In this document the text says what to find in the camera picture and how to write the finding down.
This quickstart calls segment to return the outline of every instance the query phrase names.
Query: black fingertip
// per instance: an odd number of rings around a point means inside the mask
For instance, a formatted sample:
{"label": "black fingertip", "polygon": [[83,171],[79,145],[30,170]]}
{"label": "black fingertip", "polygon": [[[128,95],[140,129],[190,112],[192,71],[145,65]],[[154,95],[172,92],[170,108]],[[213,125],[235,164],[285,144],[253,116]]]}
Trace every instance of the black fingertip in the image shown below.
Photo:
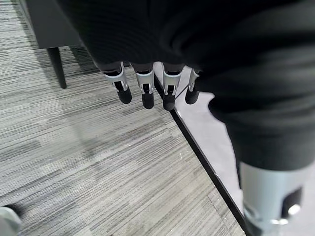
{"label": "black fingertip", "polygon": [[154,106],[154,95],[146,92],[142,95],[142,104],[145,109],[151,109]]}
{"label": "black fingertip", "polygon": [[126,91],[121,90],[121,91],[117,92],[117,94],[118,94],[118,97],[122,103],[128,104],[132,100],[132,96],[131,96],[131,92],[130,92],[129,87]]}
{"label": "black fingertip", "polygon": [[168,94],[163,96],[163,108],[167,111],[172,111],[175,107],[175,96]]}
{"label": "black fingertip", "polygon": [[194,104],[199,97],[199,91],[197,91],[196,87],[193,87],[193,90],[190,91],[189,88],[187,88],[185,101],[187,104]]}

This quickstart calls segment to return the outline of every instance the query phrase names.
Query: black fabric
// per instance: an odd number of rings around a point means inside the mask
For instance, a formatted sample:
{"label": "black fabric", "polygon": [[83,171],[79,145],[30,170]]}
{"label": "black fabric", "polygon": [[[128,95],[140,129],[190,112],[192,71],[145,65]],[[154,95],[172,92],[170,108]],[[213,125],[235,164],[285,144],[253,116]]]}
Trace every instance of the black fabric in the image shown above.
{"label": "black fabric", "polygon": [[237,159],[294,170],[315,157],[313,0],[59,0],[96,62],[203,70]]}

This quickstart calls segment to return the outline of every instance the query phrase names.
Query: striped carpet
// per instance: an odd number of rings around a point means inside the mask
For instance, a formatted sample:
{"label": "striped carpet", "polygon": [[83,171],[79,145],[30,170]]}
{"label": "striped carpet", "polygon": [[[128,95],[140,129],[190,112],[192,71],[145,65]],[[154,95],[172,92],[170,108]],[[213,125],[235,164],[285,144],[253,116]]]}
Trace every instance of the striped carpet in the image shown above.
{"label": "striped carpet", "polygon": [[127,68],[122,104],[84,49],[61,55],[66,90],[0,0],[0,204],[22,236],[244,235],[157,92],[145,110]]}

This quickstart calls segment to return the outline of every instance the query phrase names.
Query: chair leg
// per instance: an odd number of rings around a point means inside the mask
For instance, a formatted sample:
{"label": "chair leg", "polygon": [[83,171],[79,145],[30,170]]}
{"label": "chair leg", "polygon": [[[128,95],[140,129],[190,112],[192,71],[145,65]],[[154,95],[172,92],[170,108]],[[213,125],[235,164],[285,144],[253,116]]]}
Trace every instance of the chair leg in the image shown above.
{"label": "chair leg", "polygon": [[61,61],[59,48],[48,48],[47,49],[48,55],[50,57],[51,63],[53,64],[55,73],[58,78],[59,85],[62,89],[67,88],[67,84],[65,82],[64,78],[64,72],[63,72],[63,63]]}

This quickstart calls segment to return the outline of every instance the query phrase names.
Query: robotic hand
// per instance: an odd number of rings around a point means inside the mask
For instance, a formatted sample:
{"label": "robotic hand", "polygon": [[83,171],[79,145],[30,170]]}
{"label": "robotic hand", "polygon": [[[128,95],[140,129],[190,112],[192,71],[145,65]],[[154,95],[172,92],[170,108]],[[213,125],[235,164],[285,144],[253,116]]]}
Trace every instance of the robotic hand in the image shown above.
{"label": "robotic hand", "polygon": [[[288,223],[301,205],[315,158],[315,3],[313,0],[57,0],[124,103],[121,61],[133,62],[146,108],[152,71],[164,63],[164,108],[174,107],[181,69],[224,122],[238,163],[244,215],[254,236]],[[103,68],[117,62],[119,69]]]}

